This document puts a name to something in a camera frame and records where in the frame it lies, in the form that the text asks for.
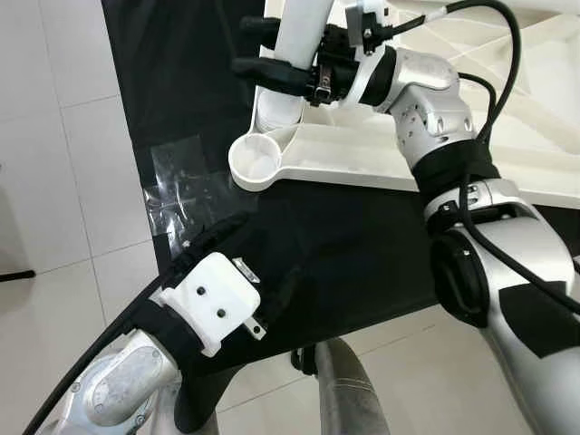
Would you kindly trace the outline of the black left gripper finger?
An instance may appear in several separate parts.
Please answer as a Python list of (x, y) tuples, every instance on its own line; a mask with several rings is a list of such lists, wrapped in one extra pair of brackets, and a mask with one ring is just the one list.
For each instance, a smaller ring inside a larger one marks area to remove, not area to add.
[(253, 215), (234, 215), (206, 227), (175, 256), (175, 268), (192, 268), (210, 253), (227, 257), (256, 253), (262, 245), (262, 232)]

